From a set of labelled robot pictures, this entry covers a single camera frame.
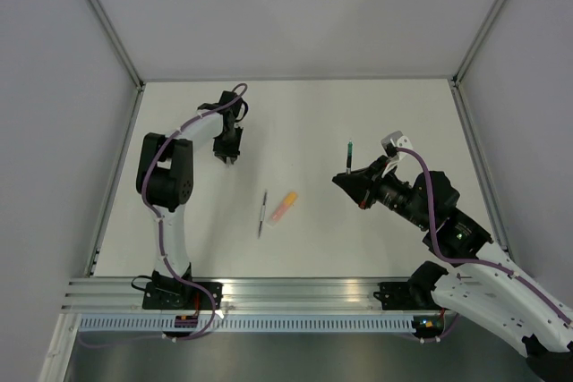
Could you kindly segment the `green pen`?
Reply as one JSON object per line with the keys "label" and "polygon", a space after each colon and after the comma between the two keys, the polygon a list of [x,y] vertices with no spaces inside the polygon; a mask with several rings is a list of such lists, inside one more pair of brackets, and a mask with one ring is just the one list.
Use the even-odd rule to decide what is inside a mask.
{"label": "green pen", "polygon": [[346,145],[346,174],[351,174],[352,172],[352,164],[353,164],[353,147],[354,144],[352,140],[350,140]]}

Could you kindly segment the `purple marker pen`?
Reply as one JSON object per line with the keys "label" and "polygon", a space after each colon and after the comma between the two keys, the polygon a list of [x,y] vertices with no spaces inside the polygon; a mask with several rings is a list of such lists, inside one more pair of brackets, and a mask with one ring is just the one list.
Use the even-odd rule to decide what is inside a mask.
{"label": "purple marker pen", "polygon": [[268,190],[265,189],[263,193],[262,203],[261,203],[261,210],[259,215],[259,223],[257,229],[257,238],[260,239],[263,231],[263,226],[265,222],[266,216],[266,207],[267,207],[267,200],[268,200]]}

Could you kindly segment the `pink highlighter pen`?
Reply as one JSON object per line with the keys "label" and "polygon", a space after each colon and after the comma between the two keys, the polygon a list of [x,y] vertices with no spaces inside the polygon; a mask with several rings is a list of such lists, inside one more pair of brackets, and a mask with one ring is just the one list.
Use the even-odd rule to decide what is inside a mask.
{"label": "pink highlighter pen", "polygon": [[269,227],[274,227],[290,208],[291,206],[287,204],[281,203],[278,205],[277,208],[267,218],[266,225]]}

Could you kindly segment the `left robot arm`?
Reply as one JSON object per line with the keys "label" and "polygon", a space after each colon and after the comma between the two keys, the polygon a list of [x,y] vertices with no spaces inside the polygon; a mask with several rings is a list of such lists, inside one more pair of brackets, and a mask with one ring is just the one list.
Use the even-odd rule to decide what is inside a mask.
{"label": "left robot arm", "polygon": [[185,205],[193,191],[194,153],[212,145],[215,158],[230,166],[240,155],[248,112],[245,83],[222,92],[216,103],[204,103],[197,114],[168,134],[150,132],[143,138],[136,191],[156,224],[157,254],[152,274],[141,290],[145,310],[218,308],[222,286],[197,283],[185,245]]}

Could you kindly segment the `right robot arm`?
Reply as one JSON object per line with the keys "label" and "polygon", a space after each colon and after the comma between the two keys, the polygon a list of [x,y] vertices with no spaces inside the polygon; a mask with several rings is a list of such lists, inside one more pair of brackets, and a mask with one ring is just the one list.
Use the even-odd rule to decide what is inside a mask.
{"label": "right robot arm", "polygon": [[424,166],[400,181],[392,159],[336,174],[332,181],[361,209],[380,203],[426,233],[436,258],[409,278],[417,307],[453,310],[496,335],[525,358],[542,381],[572,379],[572,309],[525,273],[474,219],[458,209],[459,193],[441,171]]}

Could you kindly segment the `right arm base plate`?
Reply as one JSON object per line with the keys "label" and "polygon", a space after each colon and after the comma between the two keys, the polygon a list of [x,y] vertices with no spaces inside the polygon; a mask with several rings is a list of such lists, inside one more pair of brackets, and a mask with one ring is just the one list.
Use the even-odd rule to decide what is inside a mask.
{"label": "right arm base plate", "polygon": [[439,305],[431,295],[436,284],[415,284],[402,281],[380,282],[373,292],[374,299],[381,303],[383,310],[447,310],[451,307]]}

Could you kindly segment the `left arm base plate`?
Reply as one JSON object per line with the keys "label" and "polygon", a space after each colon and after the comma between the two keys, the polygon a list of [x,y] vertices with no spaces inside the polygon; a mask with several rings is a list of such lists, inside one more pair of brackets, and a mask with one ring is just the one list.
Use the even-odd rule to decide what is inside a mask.
{"label": "left arm base plate", "polygon": [[153,283],[146,285],[142,308],[144,310],[212,310],[208,295],[188,285],[178,286],[184,289],[175,292],[157,288]]}

